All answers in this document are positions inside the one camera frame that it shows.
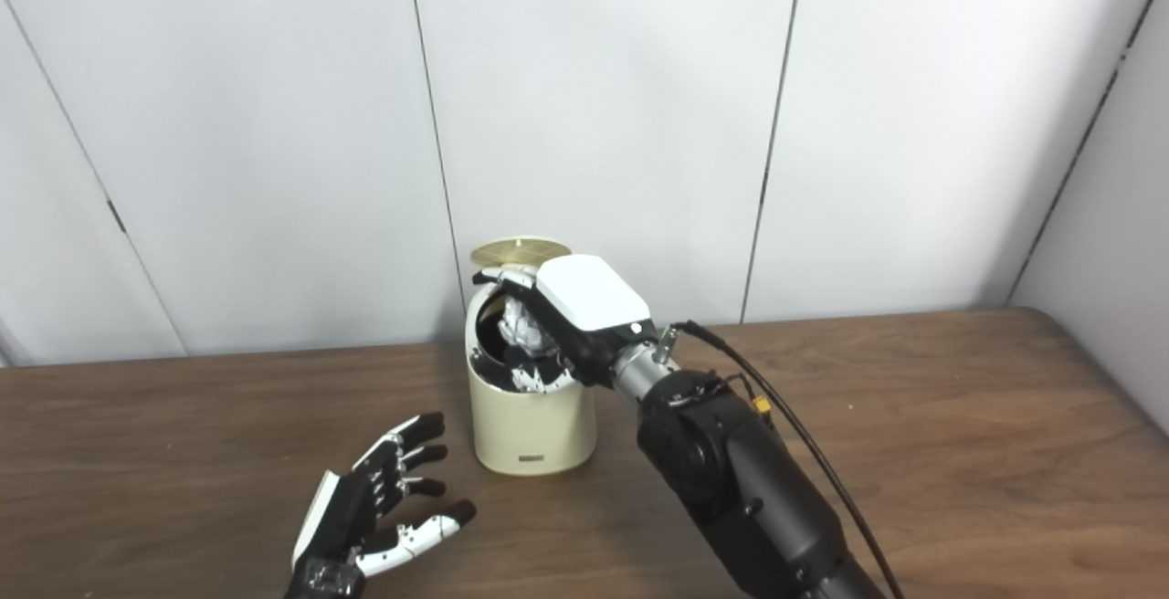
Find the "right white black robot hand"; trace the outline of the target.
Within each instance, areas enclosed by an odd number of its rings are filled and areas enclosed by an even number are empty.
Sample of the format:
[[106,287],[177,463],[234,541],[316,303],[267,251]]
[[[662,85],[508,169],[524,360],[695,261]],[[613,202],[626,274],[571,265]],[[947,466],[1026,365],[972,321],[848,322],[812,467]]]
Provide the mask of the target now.
[[590,387],[637,395],[623,378],[636,357],[658,342],[645,300],[604,259],[569,254],[542,266],[480,268],[476,285],[502,294],[505,358],[532,372],[523,391],[560,386],[563,376]]

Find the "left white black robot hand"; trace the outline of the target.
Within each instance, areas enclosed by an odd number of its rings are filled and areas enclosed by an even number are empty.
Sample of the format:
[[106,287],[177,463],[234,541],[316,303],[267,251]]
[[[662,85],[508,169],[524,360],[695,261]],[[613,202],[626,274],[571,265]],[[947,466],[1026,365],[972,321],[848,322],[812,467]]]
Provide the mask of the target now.
[[375,574],[388,573],[449,541],[475,519],[471,500],[456,500],[422,519],[380,528],[402,500],[443,498],[447,483],[411,476],[444,460],[441,412],[409,416],[385,431],[346,474],[326,470],[290,557],[288,598],[360,598]]

